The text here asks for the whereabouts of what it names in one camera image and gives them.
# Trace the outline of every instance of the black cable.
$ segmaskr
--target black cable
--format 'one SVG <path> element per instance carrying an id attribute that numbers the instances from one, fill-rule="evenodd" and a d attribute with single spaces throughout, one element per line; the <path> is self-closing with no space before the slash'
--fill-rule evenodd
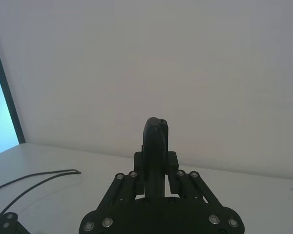
<path id="1" fill-rule="evenodd" d="M 40 176 L 40 175 L 46 175 L 46 174 L 54 174 L 54 173 L 61 173 L 61 172 L 70 172 L 70 171 L 74 171 L 74 172 L 77 172 L 77 170 L 75 169 L 66 169 L 66 170 L 59 170 L 59 171 L 51 171 L 51 172 L 39 172 L 39 173 L 33 173 L 33 174 L 30 174 L 30 175 L 25 175 L 23 177 L 20 177 L 18 179 L 15 179 L 15 180 L 12 180 L 10 182 L 7 182 L 6 184 L 2 184 L 0 185 L 0 189 L 9 185 L 9 184 L 13 184 L 19 180 L 22 180 L 22 179 L 25 179 L 25 178 L 28 178 L 28 177 L 32 177 L 32 176 Z"/>
<path id="2" fill-rule="evenodd" d="M 34 188 L 38 187 L 39 185 L 45 183 L 45 182 L 48 182 L 49 180 L 52 180 L 52 179 L 55 179 L 57 177 L 60 177 L 60 176 L 66 176 L 66 175 L 73 175 L 73 174 L 81 174 L 80 171 L 77 171 L 77 170 L 74 170 L 74 171 L 71 171 L 71 172 L 66 172 L 66 173 L 61 173 L 61 174 L 58 174 L 58 175 L 54 175 L 48 179 L 45 179 L 41 182 L 39 182 L 38 184 L 35 184 L 34 186 L 30 187 L 29 189 L 27 189 L 26 191 L 22 192 L 20 195 L 18 195 L 13 201 L 11 201 L 11 203 L 9 205 L 7 205 L 7 207 L 5 207 L 3 209 L 3 211 L 1 211 L 0 213 L 0 218 L 2 215 L 4 215 L 4 213 L 17 201 L 19 200 L 22 196 L 24 196 L 26 193 L 28 193 L 29 191 L 33 190 Z"/>

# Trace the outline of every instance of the bolt head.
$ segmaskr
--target bolt head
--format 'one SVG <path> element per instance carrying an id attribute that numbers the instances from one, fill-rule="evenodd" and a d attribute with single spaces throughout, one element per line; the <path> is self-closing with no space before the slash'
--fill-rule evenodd
<path id="1" fill-rule="evenodd" d="M 116 176 L 116 178 L 117 178 L 117 179 L 122 179 L 122 178 L 124 178 L 124 175 L 123 175 L 123 174 L 118 174 L 118 175 Z"/>
<path id="2" fill-rule="evenodd" d="M 183 175 L 184 175 L 184 172 L 183 172 L 183 171 L 178 171 L 178 172 L 177 172 L 177 175 L 179 175 L 179 176 L 183 176 Z"/>
<path id="3" fill-rule="evenodd" d="M 105 227 L 105 228 L 108 228 L 108 227 L 112 226 L 112 224 L 113 224 L 113 219 L 112 218 L 105 218 L 102 221 L 102 226 Z"/>
<path id="4" fill-rule="evenodd" d="M 132 172 L 132 173 L 130 173 L 130 176 L 131 177 L 136 177 L 138 174 L 136 173 L 136 172 Z"/>
<path id="5" fill-rule="evenodd" d="M 209 216 L 209 221 L 212 223 L 212 224 L 219 224 L 220 223 L 220 220 L 217 216 L 215 216 L 214 214 L 212 214 L 211 216 Z"/>
<path id="6" fill-rule="evenodd" d="M 238 226 L 238 222 L 234 218 L 230 218 L 228 220 L 228 222 L 229 222 L 230 226 L 232 226 L 234 228 L 236 228 Z"/>
<path id="7" fill-rule="evenodd" d="M 84 224 L 84 231 L 89 232 L 93 229 L 94 223 L 93 222 L 87 222 Z"/>
<path id="8" fill-rule="evenodd" d="M 4 223 L 4 224 L 3 224 L 3 227 L 4 227 L 4 228 L 7 228 L 8 226 L 10 226 L 10 223 Z"/>
<path id="9" fill-rule="evenodd" d="M 196 178 L 196 177 L 198 177 L 198 174 L 197 174 L 196 172 L 192 172 L 192 173 L 191 173 L 191 176 L 192 176 L 193 178 Z"/>

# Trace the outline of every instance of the white tabletop surface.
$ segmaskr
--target white tabletop surface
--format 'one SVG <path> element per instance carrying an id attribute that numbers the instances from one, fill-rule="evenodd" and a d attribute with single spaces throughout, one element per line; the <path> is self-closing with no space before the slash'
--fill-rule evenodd
<path id="1" fill-rule="evenodd" d="M 72 169 L 27 193 L 10 209 L 31 234 L 77 234 L 82 218 L 95 210 L 118 172 L 133 169 L 130 158 L 22 144 L 0 154 L 0 185 L 30 173 Z M 197 170 L 224 206 L 236 210 L 246 234 L 293 234 L 293 180 L 209 169 Z M 28 178 L 0 190 L 0 211 L 21 192 L 50 177 Z"/>

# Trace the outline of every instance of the white wall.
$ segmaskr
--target white wall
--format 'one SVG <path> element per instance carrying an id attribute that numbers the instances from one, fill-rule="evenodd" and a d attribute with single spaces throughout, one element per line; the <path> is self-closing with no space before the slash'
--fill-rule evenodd
<path id="1" fill-rule="evenodd" d="M 293 0 L 0 0 L 28 142 L 130 156 L 167 119 L 187 165 L 293 178 Z"/>
<path id="2" fill-rule="evenodd" d="M 114 175 L 131 171 L 133 160 L 34 144 L 22 144 L 0 155 L 0 185 L 29 173 L 69 168 L 82 174 L 41 185 L 10 209 L 19 214 L 31 233 L 76 234 L 81 219 L 97 208 Z M 239 213 L 246 234 L 293 234 L 293 180 L 180 168 L 197 170 L 220 202 Z M 46 177 L 30 178 L 0 190 L 0 211 Z"/>

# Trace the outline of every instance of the white table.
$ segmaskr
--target white table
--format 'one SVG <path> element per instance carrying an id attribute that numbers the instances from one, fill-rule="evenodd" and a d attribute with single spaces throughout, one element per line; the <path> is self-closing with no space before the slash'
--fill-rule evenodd
<path id="1" fill-rule="evenodd" d="M 32 234 L 77 234 L 82 218 L 97 208 L 114 175 L 133 170 L 133 154 L 123 158 L 22 144 L 0 154 L 0 185 L 35 172 L 81 171 L 81 175 L 59 177 L 35 188 L 9 209 Z M 246 234 L 293 234 L 293 180 L 180 168 L 197 170 L 220 202 L 240 214 Z M 0 211 L 49 176 L 28 178 L 1 189 Z"/>

